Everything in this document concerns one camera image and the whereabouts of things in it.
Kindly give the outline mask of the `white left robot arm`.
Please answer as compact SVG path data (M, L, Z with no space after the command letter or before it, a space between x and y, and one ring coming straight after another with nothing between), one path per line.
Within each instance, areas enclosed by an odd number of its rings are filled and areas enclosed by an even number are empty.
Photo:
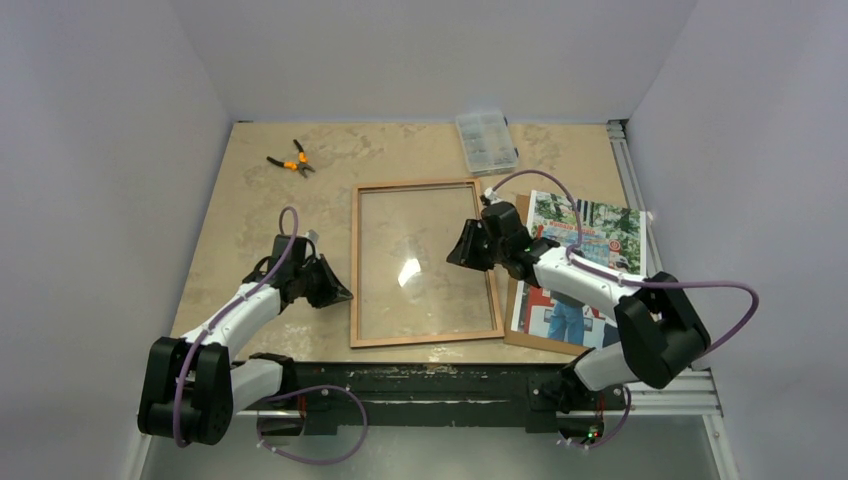
M322 309L353 300L309 237L279 234L270 255L243 278L236 294L203 324L150 347L137 413L138 430L180 446L215 445L232 418L266 401L292 405L298 380L292 358L237 354L258 331L299 299Z

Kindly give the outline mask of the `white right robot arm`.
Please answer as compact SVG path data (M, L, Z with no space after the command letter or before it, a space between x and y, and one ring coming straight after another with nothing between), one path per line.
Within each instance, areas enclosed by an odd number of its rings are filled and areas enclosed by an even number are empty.
M582 354L561 371L563 397L576 407L615 385L642 382L663 389L711 345L675 277L661 272L645 280L590 262L572 245L534 238L509 202L493 203L480 218L466 220L446 260L477 271L500 266L516 280L571 297L615 321L617 343Z

